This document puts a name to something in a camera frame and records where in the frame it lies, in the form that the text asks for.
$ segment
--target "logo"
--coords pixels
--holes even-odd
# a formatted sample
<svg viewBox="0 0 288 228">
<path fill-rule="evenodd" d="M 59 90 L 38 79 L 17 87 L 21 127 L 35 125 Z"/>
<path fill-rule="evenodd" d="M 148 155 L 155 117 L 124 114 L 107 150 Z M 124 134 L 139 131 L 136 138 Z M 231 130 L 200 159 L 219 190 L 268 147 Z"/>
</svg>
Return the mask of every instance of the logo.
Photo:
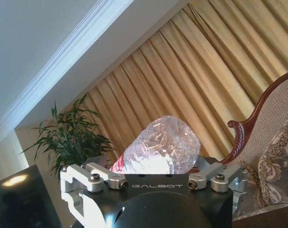
<svg viewBox="0 0 288 228">
<path fill-rule="evenodd" d="M 151 188 L 151 189 L 163 189 L 163 188 L 181 188 L 183 186 L 182 184 L 158 184 L 155 186 L 152 185 L 147 185 L 147 184 L 133 184 L 131 187 L 136 188 L 136 189 L 141 189 L 141 188 Z"/>
</svg>

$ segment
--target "silver bracket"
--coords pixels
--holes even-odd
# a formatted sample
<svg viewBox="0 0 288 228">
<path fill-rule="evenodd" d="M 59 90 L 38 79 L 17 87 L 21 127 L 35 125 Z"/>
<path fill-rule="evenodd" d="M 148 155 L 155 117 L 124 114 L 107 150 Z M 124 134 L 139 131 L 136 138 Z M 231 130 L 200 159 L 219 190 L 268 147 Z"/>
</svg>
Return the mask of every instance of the silver bracket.
<svg viewBox="0 0 288 228">
<path fill-rule="evenodd" d="M 94 162 L 79 167 L 78 165 L 69 165 L 60 172 L 61 197 L 68 203 L 69 211 L 84 226 L 91 227 L 88 221 L 97 216 L 101 224 L 105 224 L 102 213 L 97 204 L 82 192 L 85 186 L 91 193 L 99 193 L 103 190 L 107 182 L 108 187 L 112 189 L 125 189 L 128 182 L 123 174 L 117 174 L 108 169 L 95 164 Z"/>
<path fill-rule="evenodd" d="M 207 169 L 204 169 L 198 173 L 191 173 L 188 179 L 188 186 L 190 189 L 204 189 L 206 183 L 217 173 L 223 170 L 222 164 L 215 162 L 211 164 Z"/>
<path fill-rule="evenodd" d="M 188 186 L 192 190 L 206 188 L 206 183 L 211 181 L 211 188 L 217 193 L 233 190 L 233 213 L 238 207 L 238 202 L 247 191 L 248 172 L 240 165 L 222 165 L 213 163 L 199 173 L 189 175 Z"/>
<path fill-rule="evenodd" d="M 128 182 L 125 178 L 125 175 L 111 172 L 110 170 L 94 162 L 88 163 L 85 166 L 85 170 L 87 170 L 91 174 L 98 173 L 101 176 L 101 178 L 103 178 L 103 180 L 107 182 L 108 186 L 111 189 L 120 190 L 120 189 L 126 189 L 128 187 Z"/>
</svg>

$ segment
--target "crown molding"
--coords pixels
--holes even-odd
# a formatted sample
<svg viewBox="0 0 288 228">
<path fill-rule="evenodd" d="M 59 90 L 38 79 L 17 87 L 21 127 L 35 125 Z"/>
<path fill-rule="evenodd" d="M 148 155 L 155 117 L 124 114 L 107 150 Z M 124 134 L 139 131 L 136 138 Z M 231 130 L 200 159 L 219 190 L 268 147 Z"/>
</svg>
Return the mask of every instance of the crown molding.
<svg viewBox="0 0 288 228">
<path fill-rule="evenodd" d="M 133 0 L 100 0 L 0 118 L 0 142 L 38 104 Z"/>
</svg>

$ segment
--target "wall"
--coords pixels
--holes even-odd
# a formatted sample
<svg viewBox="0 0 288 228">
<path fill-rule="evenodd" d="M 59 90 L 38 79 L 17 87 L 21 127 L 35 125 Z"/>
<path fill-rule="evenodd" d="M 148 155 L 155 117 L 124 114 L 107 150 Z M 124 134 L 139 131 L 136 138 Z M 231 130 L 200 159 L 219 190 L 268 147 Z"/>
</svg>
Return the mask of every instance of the wall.
<svg viewBox="0 0 288 228">
<path fill-rule="evenodd" d="M 12 131 L 0 144 L 0 180 L 29 167 L 25 155 L 15 134 Z"/>
<path fill-rule="evenodd" d="M 16 130 L 16 135 L 23 149 L 30 147 L 38 139 L 38 131 L 30 128 L 20 128 Z M 25 152 L 29 165 L 36 164 L 44 180 L 49 196 L 64 228 L 70 227 L 74 222 L 74 217 L 68 210 L 68 205 L 61 199 L 60 184 L 58 177 L 49 173 L 51 164 L 48 164 L 48 155 L 40 155 L 35 161 L 36 148 L 31 148 Z"/>
</svg>

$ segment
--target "carved wood trim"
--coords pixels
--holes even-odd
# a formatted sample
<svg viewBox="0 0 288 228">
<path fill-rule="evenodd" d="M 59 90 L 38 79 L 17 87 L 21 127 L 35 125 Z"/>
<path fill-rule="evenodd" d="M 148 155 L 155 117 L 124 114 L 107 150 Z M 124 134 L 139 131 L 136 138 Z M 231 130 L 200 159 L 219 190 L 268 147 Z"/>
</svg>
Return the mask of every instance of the carved wood trim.
<svg viewBox="0 0 288 228">
<path fill-rule="evenodd" d="M 281 76 L 266 89 L 266 91 L 262 94 L 254 111 L 252 112 L 252 114 L 248 119 L 242 122 L 234 120 L 228 122 L 228 127 L 234 128 L 235 130 L 235 143 L 229 155 L 221 161 L 222 163 L 227 164 L 232 160 L 234 160 L 240 154 L 240 152 L 242 151 L 242 149 L 249 140 L 250 134 L 255 126 L 259 112 L 263 104 L 265 103 L 266 99 L 274 91 L 274 89 L 276 89 L 281 83 L 283 83 L 286 80 L 288 80 L 288 73 Z"/>
</svg>

